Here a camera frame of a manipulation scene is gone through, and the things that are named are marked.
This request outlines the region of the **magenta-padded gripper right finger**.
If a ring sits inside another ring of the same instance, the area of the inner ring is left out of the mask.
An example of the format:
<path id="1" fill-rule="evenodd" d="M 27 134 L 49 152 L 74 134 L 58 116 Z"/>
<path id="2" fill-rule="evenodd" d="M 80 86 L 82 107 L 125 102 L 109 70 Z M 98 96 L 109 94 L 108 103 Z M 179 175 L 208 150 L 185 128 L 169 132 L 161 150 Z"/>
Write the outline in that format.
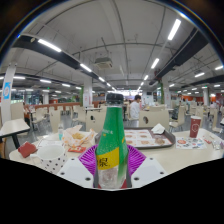
<path id="1" fill-rule="evenodd" d="M 165 169 L 156 159 L 146 157 L 131 145 L 128 146 L 128 150 L 128 188 L 140 188 L 167 175 Z"/>

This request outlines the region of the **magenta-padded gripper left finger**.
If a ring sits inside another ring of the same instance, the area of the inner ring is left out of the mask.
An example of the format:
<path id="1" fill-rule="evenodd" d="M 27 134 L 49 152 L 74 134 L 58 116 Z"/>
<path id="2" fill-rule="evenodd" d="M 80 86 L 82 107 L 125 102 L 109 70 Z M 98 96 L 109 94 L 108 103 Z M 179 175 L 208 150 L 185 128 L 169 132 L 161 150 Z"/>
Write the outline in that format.
<path id="1" fill-rule="evenodd" d="M 94 145 L 78 157 L 71 157 L 58 172 L 58 176 L 84 188 L 97 188 L 97 160 Z"/>

